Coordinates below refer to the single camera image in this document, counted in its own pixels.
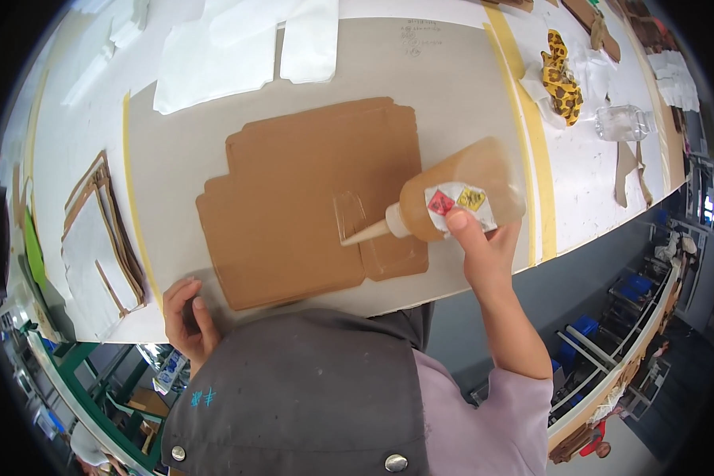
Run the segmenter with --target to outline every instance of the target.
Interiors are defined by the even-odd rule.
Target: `yellow tape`
[[[547,143],[545,142],[544,130],[542,129],[542,117],[539,109],[529,97],[526,90],[518,84],[517,80],[523,78],[525,73],[524,61],[521,53],[518,52],[518,45],[515,43],[513,32],[505,20],[505,15],[497,7],[484,5],[489,21],[492,22],[494,34],[503,49],[505,63],[513,77],[513,87],[517,91],[518,99],[521,101],[521,111],[526,121],[526,129],[529,132],[529,142],[532,146],[534,157],[534,170],[537,175],[537,189],[540,197],[540,220],[542,222],[542,259],[541,262],[550,260],[557,255],[556,246],[556,224],[555,224],[555,195],[553,193],[553,173],[550,167],[550,156],[547,153]],[[512,99],[514,113],[518,114],[515,99]],[[531,168],[528,167],[524,173],[529,177]],[[529,204],[530,215],[534,207],[534,198]],[[529,266],[533,266],[531,253]]]
[[[143,260],[145,268],[145,276],[148,278],[148,283],[151,285],[151,290],[156,298],[156,303],[159,305],[159,310],[163,312],[163,303],[161,301],[161,291],[154,279],[154,270],[151,268],[151,260],[148,259],[148,252],[145,249],[145,241],[143,234],[140,231],[140,218],[138,217],[138,207],[134,203],[134,190],[132,185],[132,167],[129,163],[129,91],[124,95],[123,101],[123,118],[122,118],[122,147],[124,155],[124,177],[127,182],[127,195],[129,195],[129,210],[132,214],[132,226],[134,228],[134,238],[138,242],[140,248],[140,256]]]
[[[534,183],[532,180],[532,167],[529,165],[529,149],[526,145],[526,133],[524,132],[524,127],[521,123],[521,114],[518,113],[520,110],[518,107],[518,101],[515,98],[515,89],[513,86],[513,81],[510,79],[510,74],[508,74],[508,65],[505,63],[505,57],[503,56],[503,51],[495,35],[492,25],[485,23],[484,30],[486,35],[489,37],[489,42],[492,43],[492,49],[495,52],[495,57],[497,58],[497,63],[500,67],[500,72],[503,73],[503,83],[505,84],[505,89],[508,90],[508,98],[510,99],[510,108],[513,111],[513,119],[515,121],[515,128],[518,131],[518,145],[521,149],[521,160],[524,166],[524,177],[526,177],[526,206],[529,212],[529,262],[528,266],[531,268],[537,264],[536,260],[536,247],[537,242],[537,216],[534,213]]]

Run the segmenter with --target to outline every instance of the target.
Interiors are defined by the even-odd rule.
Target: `glue bottle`
[[[411,178],[402,187],[399,202],[386,208],[385,219],[341,244],[349,246],[389,233],[438,242],[449,236],[445,216],[453,207],[475,216],[485,232],[518,221],[526,213],[524,191],[500,140],[482,138]]]

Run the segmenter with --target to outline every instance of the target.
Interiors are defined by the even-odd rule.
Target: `hand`
[[[485,235],[473,215],[453,209],[447,214],[447,228],[465,251],[465,279],[480,302],[512,292],[511,269],[521,222],[502,225]]]
[[[193,300],[193,315],[200,332],[189,334],[182,320],[182,308],[200,289],[201,281],[191,277],[175,282],[163,294],[165,333],[169,343],[190,359],[191,377],[199,371],[222,340],[202,297],[198,296]]]

